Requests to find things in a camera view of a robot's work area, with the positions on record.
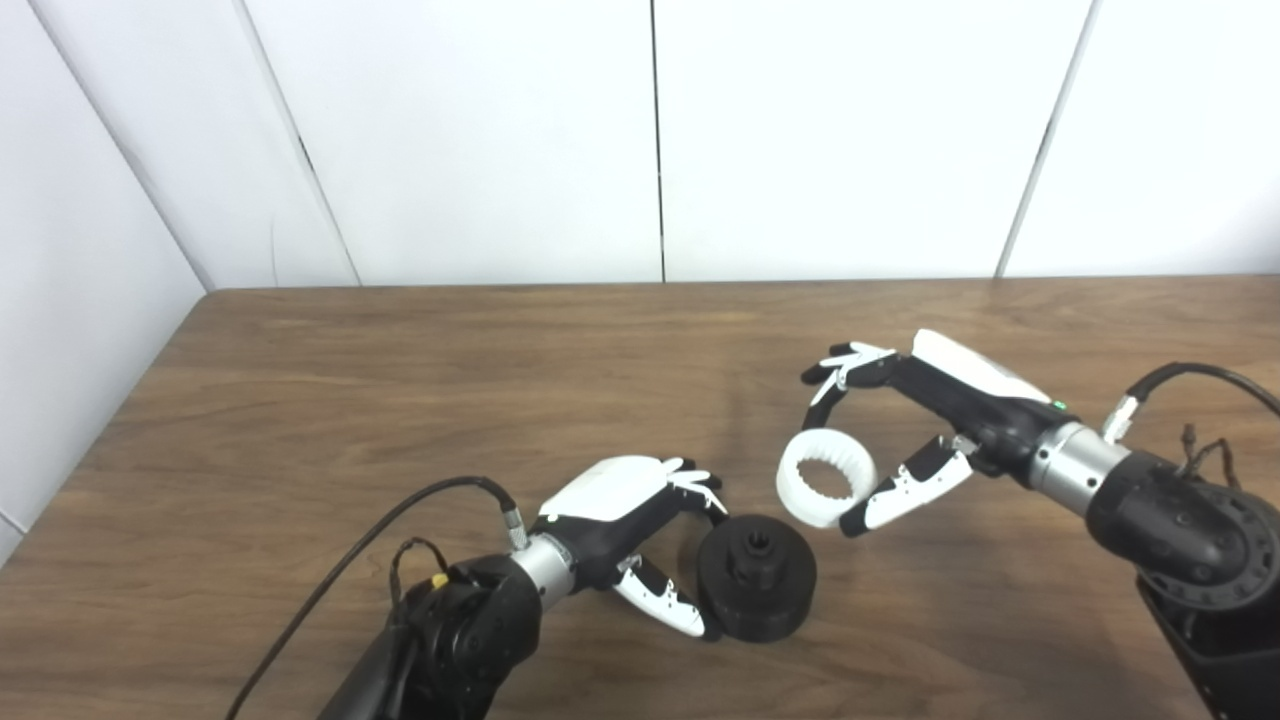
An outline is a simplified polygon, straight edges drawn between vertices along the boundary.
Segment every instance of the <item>cable connector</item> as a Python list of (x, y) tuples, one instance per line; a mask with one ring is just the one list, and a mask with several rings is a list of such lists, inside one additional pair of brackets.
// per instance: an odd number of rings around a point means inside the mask
[(1119, 442), (1133, 425), (1133, 416), (1138, 414), (1139, 407), (1142, 407), (1142, 401), (1137, 397), (1132, 395), (1121, 397), (1115, 410), (1102, 423), (1102, 439), (1111, 445)]
[(529, 547), (529, 534), (525, 532), (525, 520), (520, 516), (520, 509), (513, 507), (503, 511), (502, 520), (507, 524), (507, 537), (511, 538), (512, 550)]

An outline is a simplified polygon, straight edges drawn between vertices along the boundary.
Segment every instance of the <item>robotic arm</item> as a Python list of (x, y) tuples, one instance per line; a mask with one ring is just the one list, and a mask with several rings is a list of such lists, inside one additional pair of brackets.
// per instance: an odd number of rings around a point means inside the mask
[[(681, 633), (716, 639), (696, 603), (637, 552), (682, 511), (718, 524), (719, 480), (681, 459), (612, 457), (543, 503), (507, 555), (449, 566), (410, 588), (320, 720), (484, 717), (511, 670), (538, 648), (543, 612), (613, 589)], [(396, 587), (393, 574), (393, 588)]]
[[(910, 356), (856, 342), (831, 355), (801, 375), (819, 386), (805, 429), (826, 425), (850, 388), (892, 387), (955, 430), (950, 441), (927, 442), (867, 497), (855, 496), (838, 521), (846, 536), (936, 500), (973, 470), (1009, 475), (1080, 515), (1098, 544), (1135, 565), (1139, 594), (1215, 717), (1280, 717), (1280, 514), (1120, 445), (1144, 393), (1126, 395), (1098, 433), (932, 331), (916, 334)], [(1248, 380), (1230, 382), (1280, 406)]]

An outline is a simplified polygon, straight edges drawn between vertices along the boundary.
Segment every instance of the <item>wooden table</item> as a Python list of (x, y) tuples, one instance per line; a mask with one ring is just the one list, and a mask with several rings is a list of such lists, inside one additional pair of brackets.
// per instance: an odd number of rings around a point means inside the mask
[[(1280, 387), (1280, 278), (225, 291), (192, 313), (0, 573), (0, 715), (216, 719), (334, 560), (438, 478), (483, 473), (526, 514), (595, 460), (684, 455), (736, 512), (785, 516), (778, 457), (828, 345), (970, 343), (1097, 424), (1172, 359)], [(1276, 420), (1212, 380), (1162, 388), (1129, 443), (1228, 434), (1280, 503)], [(892, 391), (833, 427), (882, 468), (941, 423)], [(1196, 719), (1204, 711), (1082, 521), (975, 478), (819, 562), (785, 642), (704, 644), (604, 593), (544, 621), (492, 717)], [(704, 529), (648, 546), (692, 583)], [(243, 717), (311, 719), (372, 637), (408, 534), (498, 551), (492, 502), (397, 523), (303, 625)], [(411, 570), (425, 570), (421, 559)]]

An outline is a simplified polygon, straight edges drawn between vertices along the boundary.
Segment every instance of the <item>white plastic ring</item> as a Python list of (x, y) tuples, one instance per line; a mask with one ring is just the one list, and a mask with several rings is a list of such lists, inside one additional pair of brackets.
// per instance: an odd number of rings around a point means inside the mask
[[(849, 480), (847, 497), (827, 497), (800, 475), (806, 460), (826, 462)], [(778, 497), (787, 511), (814, 528), (833, 528), (840, 516), (876, 489), (876, 462), (863, 443), (840, 430), (817, 428), (791, 438), (778, 465)]]

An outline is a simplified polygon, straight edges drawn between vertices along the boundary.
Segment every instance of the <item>black cable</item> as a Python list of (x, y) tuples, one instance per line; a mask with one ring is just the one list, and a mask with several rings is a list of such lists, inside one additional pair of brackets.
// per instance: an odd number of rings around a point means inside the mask
[(426, 547), (431, 548), (431, 552), (435, 555), (435, 564), (440, 566), (440, 571), (442, 573), (448, 573), (449, 571), (449, 564), (448, 564), (447, 560), (444, 560), (444, 553), (440, 552), (440, 548), (436, 547), (434, 542), (431, 542), (429, 539), (424, 539), (424, 538), (410, 538), (410, 539), (402, 542), (401, 546), (399, 546), (399, 550), (396, 551), (396, 556), (392, 557), (392, 569), (390, 569), (390, 573), (388, 573), (388, 578), (387, 578), (387, 582), (390, 585), (390, 591), (392, 591), (392, 612), (390, 612), (390, 616), (388, 618), (388, 623), (389, 624), (403, 624), (404, 623), (404, 618), (403, 618), (404, 596), (401, 592), (399, 561), (401, 561), (401, 557), (403, 557), (406, 552), (408, 552), (411, 548), (417, 547), (417, 546), (426, 546)]
[(1280, 418), (1280, 398), (1267, 392), (1267, 388), (1234, 370), (1219, 368), (1217, 365), (1206, 365), (1204, 363), (1170, 363), (1161, 368), (1156, 368), (1143, 375), (1140, 380), (1133, 383), (1125, 395), (1135, 398), (1138, 402), (1146, 402), (1153, 389), (1185, 373), (1208, 375), (1211, 378), (1229, 382), (1253, 396), (1254, 400), (1266, 405), (1267, 410), (1271, 410), (1277, 418)]
[(1183, 425), (1183, 454), (1187, 455), (1187, 462), (1179, 474), (1187, 479), (1197, 479), (1199, 473), (1199, 466), (1213, 454), (1215, 450), (1222, 451), (1222, 477), (1226, 478), (1226, 487), (1231, 489), (1240, 489), (1240, 478), (1235, 474), (1235, 454), (1231, 452), (1231, 443), (1226, 442), (1226, 438), (1217, 438), (1216, 441), (1196, 451), (1196, 425), (1187, 423)]
[(325, 575), (323, 580), (320, 580), (320, 584), (317, 584), (314, 591), (311, 591), (311, 594), (302, 603), (302, 607), (300, 607), (298, 611), (293, 615), (293, 619), (289, 620), (289, 624), (284, 626), (284, 630), (280, 633), (280, 637), (275, 638), (275, 642), (271, 643), (271, 647), (266, 651), (266, 655), (264, 655), (262, 660), (259, 661), (257, 667), (255, 667), (253, 673), (251, 673), (248, 679), (244, 680), (244, 685), (236, 694), (236, 700), (232, 701), (232, 706), (227, 711), (227, 720), (236, 720), (236, 716), (239, 714), (241, 706), (243, 706), (244, 700), (248, 698), (248, 693), (252, 692), (253, 687), (257, 685), (257, 682), (262, 679), (262, 675), (266, 674), (268, 667), (270, 667), (271, 662), (275, 661), (275, 657), (280, 655), (280, 651), (284, 650), (285, 643), (289, 642), (289, 638), (293, 637), (293, 633), (297, 632), (298, 626), (302, 625), (302, 621), (306, 620), (307, 615), (311, 614), (311, 610), (315, 609), (316, 603), (320, 602), (320, 598), (324, 597), (324, 593), (329, 592), (329, 588), (333, 585), (334, 582), (337, 582), (338, 575), (340, 575), (342, 571), (346, 570), (347, 566), (351, 565), (356, 560), (356, 557), (358, 557), (360, 553), (364, 552), (365, 548), (369, 547), (369, 544), (372, 543), (378, 538), (378, 536), (380, 536), (383, 530), (387, 529), (388, 525), (390, 525), (393, 521), (396, 521), (397, 518), (403, 515), (406, 510), (419, 503), (424, 498), (430, 497), (443, 489), (456, 488), (462, 486), (475, 486), (488, 492), (489, 495), (492, 495), (494, 498), (498, 500), (498, 507), (503, 512), (509, 512), (516, 509), (516, 501), (512, 500), (511, 495), (506, 489), (503, 489), (502, 486), (490, 480), (489, 478), (481, 478), (475, 475), (463, 475), (458, 478), (449, 478), (447, 480), (440, 480), (438, 483), (426, 486), (425, 488), (402, 500), (399, 505), (392, 507), (390, 511), (387, 512), (387, 515), (383, 515), (383, 518), (378, 520), (378, 523), (375, 523), (374, 527), (370, 528), (369, 532), (366, 532), (362, 538), (356, 541), (356, 544), (351, 546), (351, 550), (348, 550), (347, 553), (342, 556), (342, 560), (338, 560), (338, 564), (333, 566), (333, 570), (329, 570), (329, 574)]

